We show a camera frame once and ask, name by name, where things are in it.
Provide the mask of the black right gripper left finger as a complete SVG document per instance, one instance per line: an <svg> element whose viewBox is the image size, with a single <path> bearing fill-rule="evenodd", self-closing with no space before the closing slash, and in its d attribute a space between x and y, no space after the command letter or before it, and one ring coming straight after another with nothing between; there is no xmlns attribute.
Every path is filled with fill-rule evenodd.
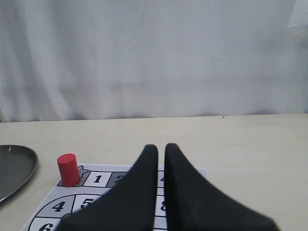
<svg viewBox="0 0 308 231"><path fill-rule="evenodd" d="M158 149L145 145L121 180L97 200L65 215L58 231L151 231L158 182Z"/></svg>

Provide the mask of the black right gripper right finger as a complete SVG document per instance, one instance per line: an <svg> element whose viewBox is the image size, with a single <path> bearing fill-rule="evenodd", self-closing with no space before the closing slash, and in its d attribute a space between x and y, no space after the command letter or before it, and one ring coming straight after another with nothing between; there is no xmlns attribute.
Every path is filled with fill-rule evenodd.
<svg viewBox="0 0 308 231"><path fill-rule="evenodd" d="M175 143L165 148L169 231L277 231L275 221L237 202L202 176Z"/></svg>

